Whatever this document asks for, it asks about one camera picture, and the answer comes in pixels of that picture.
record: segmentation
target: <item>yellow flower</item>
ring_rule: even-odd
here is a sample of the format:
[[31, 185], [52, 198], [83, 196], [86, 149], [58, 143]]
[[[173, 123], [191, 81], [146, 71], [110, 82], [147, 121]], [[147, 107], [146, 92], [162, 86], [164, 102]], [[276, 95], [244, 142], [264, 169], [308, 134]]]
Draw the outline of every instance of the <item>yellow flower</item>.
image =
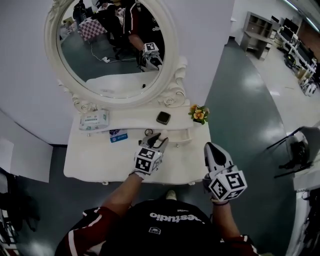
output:
[[190, 107], [190, 112], [195, 111], [196, 108], [197, 108], [197, 104], [193, 104], [193, 105]]
[[200, 119], [200, 120], [202, 120], [202, 119], [204, 119], [204, 117], [205, 117], [205, 115], [204, 115], [204, 113], [202, 113], [202, 110], [201, 110], [201, 109], [197, 109], [197, 110], [195, 111], [195, 113], [193, 114], [193, 118], [194, 118], [194, 119]]

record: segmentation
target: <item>white ornate mirror frame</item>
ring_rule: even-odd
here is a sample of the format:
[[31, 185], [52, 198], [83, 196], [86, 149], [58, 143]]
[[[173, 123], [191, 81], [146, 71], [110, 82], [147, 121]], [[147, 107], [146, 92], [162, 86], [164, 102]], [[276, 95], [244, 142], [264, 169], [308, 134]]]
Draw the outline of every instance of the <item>white ornate mirror frame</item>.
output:
[[139, 1], [148, 8], [160, 26], [165, 44], [164, 65], [152, 86], [143, 93], [128, 98], [104, 97], [85, 88], [65, 58], [60, 56], [61, 46], [58, 29], [64, 13], [73, 1], [53, 0], [52, 8], [45, 22], [44, 43], [48, 60], [61, 80], [60, 85], [65, 86], [66, 91], [72, 93], [74, 106], [80, 112], [96, 110], [98, 107], [107, 109], [132, 108], [153, 101], [170, 108], [190, 104], [186, 100], [183, 87], [183, 78], [186, 75], [188, 63], [186, 58], [179, 57], [175, 25], [170, 12], [161, 0]]

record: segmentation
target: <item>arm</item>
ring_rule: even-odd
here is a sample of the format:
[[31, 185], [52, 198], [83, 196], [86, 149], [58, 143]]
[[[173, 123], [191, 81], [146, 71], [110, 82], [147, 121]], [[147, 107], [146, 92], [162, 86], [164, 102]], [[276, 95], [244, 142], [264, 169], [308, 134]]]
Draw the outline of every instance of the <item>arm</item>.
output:
[[232, 216], [230, 203], [224, 205], [215, 204], [213, 207], [212, 221], [224, 240], [241, 236]]
[[141, 40], [140, 36], [137, 34], [131, 34], [129, 35], [129, 41], [130, 43], [138, 49], [139, 52], [141, 52], [144, 49], [144, 42]]
[[143, 179], [137, 174], [131, 174], [103, 203], [106, 207], [119, 215], [125, 216], [132, 201], [136, 198]]

